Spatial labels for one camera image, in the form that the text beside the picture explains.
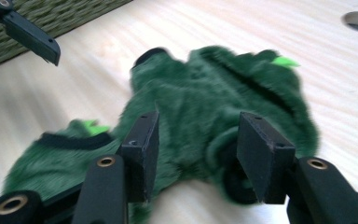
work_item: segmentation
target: green plush toy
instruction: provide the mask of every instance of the green plush toy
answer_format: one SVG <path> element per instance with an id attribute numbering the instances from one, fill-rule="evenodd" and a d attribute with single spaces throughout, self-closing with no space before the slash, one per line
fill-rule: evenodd
<path id="1" fill-rule="evenodd" d="M 296 146 L 298 157 L 314 155 L 317 132 L 291 66 L 265 50 L 235 55 L 221 47 L 193 50 L 186 63 L 164 49 L 151 49 L 131 69 L 133 96 L 109 133 L 74 120 L 58 133 L 44 133 L 12 167 L 3 193 L 31 189 L 43 200 L 84 180 L 90 162 L 115 153 L 146 112 L 159 112 L 159 155 L 153 199 L 187 179 L 215 184 L 233 203 L 246 203 L 227 188 L 226 150 L 237 141 L 240 112 L 257 114 Z M 146 223 L 153 207 L 130 205 L 131 223 Z"/>

